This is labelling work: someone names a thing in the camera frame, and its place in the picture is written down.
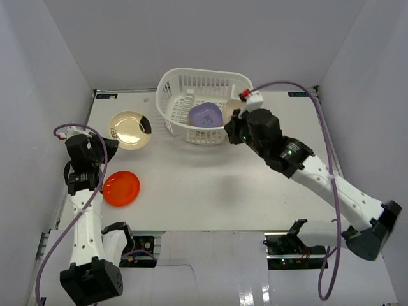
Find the beige round plate black spot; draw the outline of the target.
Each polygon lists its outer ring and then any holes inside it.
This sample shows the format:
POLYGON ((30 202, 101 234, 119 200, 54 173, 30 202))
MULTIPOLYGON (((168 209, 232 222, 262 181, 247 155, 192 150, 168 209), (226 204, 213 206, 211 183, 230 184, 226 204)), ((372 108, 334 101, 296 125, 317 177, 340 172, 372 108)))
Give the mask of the beige round plate black spot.
POLYGON ((143 114, 126 110, 111 118, 108 135, 119 142, 119 148, 137 150, 149 142, 152 136, 152 126, 143 114))

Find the purple square panda plate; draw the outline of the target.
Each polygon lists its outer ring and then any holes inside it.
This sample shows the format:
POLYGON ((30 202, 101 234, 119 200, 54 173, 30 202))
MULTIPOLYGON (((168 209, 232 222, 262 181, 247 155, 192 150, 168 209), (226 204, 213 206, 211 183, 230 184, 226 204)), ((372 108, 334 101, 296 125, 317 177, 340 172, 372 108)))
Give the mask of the purple square panda plate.
POLYGON ((223 125, 220 108, 211 102, 205 102, 190 109, 189 122, 199 128, 216 128, 223 125))

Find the cream square panda plate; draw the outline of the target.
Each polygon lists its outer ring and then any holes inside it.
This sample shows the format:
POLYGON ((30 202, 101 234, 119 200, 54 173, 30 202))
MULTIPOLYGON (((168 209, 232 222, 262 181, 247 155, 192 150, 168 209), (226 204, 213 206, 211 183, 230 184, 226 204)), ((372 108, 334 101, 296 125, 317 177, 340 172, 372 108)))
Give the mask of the cream square panda plate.
POLYGON ((242 102, 240 100, 231 99, 226 103, 223 118, 224 118, 224 125, 226 125, 233 116, 233 112, 238 109, 238 117, 241 119, 242 116, 240 115, 241 109, 243 109, 246 105, 246 102, 242 102))

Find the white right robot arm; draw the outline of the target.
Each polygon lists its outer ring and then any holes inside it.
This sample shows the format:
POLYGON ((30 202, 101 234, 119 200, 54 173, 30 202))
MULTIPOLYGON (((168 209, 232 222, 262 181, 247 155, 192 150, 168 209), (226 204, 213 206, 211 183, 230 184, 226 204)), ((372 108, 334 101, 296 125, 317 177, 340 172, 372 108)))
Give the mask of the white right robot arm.
POLYGON ((331 174, 310 147, 282 134, 278 118, 267 109, 236 109, 224 129, 231 144, 246 144, 272 170, 339 207, 350 223, 341 234, 346 247, 361 259, 376 260, 402 211, 398 203, 381 202, 331 174))

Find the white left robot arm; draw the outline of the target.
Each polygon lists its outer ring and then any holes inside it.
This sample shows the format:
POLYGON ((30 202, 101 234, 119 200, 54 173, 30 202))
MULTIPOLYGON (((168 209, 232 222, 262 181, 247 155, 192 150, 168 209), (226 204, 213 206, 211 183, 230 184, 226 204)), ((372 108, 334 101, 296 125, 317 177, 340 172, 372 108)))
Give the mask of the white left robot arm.
POLYGON ((60 272, 60 283, 75 305, 95 305, 122 294, 119 263, 135 246, 125 222, 101 226, 101 165, 111 160, 119 143, 80 132, 65 145, 70 161, 64 179, 76 221, 69 268, 60 272))

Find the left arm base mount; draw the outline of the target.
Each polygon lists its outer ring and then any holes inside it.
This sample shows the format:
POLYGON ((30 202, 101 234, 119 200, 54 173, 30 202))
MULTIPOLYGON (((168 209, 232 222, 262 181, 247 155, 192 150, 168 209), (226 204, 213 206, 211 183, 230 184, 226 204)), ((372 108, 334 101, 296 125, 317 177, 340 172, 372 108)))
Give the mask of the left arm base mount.
POLYGON ((119 266, 121 268, 154 268, 159 258, 161 237, 134 236, 133 241, 133 249, 125 249, 119 266))

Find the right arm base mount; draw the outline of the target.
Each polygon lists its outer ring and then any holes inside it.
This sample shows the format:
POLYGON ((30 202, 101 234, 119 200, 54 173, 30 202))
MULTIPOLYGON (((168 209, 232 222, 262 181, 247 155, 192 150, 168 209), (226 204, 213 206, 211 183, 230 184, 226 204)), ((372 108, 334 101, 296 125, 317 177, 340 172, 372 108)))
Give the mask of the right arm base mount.
POLYGON ((264 233, 263 245, 269 271, 274 270, 319 270, 326 255, 322 245, 308 245, 298 237, 306 219, 296 220, 287 231, 264 233))

